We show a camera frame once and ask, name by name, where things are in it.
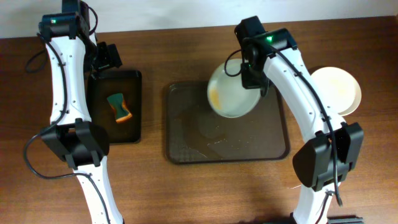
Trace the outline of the white plate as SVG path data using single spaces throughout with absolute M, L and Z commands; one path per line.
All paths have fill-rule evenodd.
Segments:
M 361 88 L 357 80 L 347 71 L 337 67 L 323 67 L 315 70 L 311 77 L 339 115 L 353 113 L 362 99 Z
M 215 113 L 225 118 L 238 118 L 257 105 L 261 92 L 260 89 L 245 89 L 241 75 L 228 76 L 222 63 L 210 77 L 207 97 Z

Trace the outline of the orange green sponge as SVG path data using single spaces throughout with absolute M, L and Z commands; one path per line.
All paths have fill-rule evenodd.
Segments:
M 114 112 L 117 123 L 124 123 L 132 118 L 122 93 L 116 93 L 107 97 L 107 101 Z

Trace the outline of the white plate back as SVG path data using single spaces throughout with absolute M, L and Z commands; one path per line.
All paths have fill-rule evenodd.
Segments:
M 311 77 L 339 115 L 353 113 L 362 99 L 361 88 L 357 80 L 347 71 L 337 67 L 323 67 L 315 70 Z

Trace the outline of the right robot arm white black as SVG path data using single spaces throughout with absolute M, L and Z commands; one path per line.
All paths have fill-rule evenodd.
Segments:
M 314 84 L 296 42 L 287 29 L 235 32 L 241 46 L 245 74 L 266 77 L 278 89 L 293 113 L 304 141 L 293 157 L 301 182 L 294 223 L 353 223 L 360 218 L 327 217 L 331 200 L 343 202 L 339 186 L 357 163 L 364 132 L 348 124 L 330 108 Z

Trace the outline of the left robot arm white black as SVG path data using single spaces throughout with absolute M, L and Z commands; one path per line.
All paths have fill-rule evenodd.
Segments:
M 79 12 L 44 15 L 39 23 L 51 69 L 53 106 L 43 142 L 78 179 L 93 223 L 124 223 L 108 178 L 109 141 L 92 123 L 86 104 L 83 74 L 97 54 L 95 35 Z

